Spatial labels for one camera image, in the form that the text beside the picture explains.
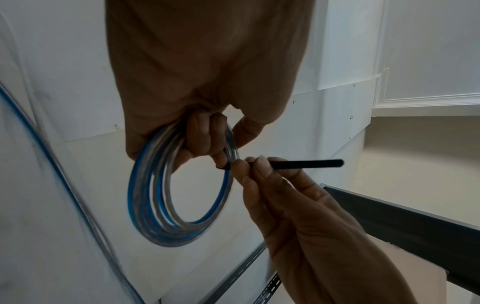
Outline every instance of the hand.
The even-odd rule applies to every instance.
[[[261,156],[231,171],[295,303],[416,303],[389,258],[302,170],[276,172]]]
[[[282,114],[292,93],[313,4],[314,0],[106,0],[108,50],[125,115],[129,157],[137,157],[158,127],[200,107],[221,113],[231,104],[243,112],[233,128],[238,147],[258,136]],[[192,120],[206,120],[205,116]],[[218,123],[220,132],[223,119],[212,114],[209,122],[198,122],[199,129],[210,126],[211,131]],[[205,148],[205,136],[194,139],[189,131],[186,150],[191,153],[183,151],[179,158],[217,153],[216,146]],[[214,137],[210,142],[216,143]]]

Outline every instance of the coiled cable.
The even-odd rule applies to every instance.
[[[227,125],[224,152],[230,162],[239,157],[234,135]],[[150,242],[164,247],[188,244],[217,219],[228,199],[233,176],[225,171],[220,192],[210,210],[199,220],[182,220],[174,209],[170,176],[175,158],[185,142],[185,118],[162,127],[138,156],[128,185],[128,211],[135,228]]]

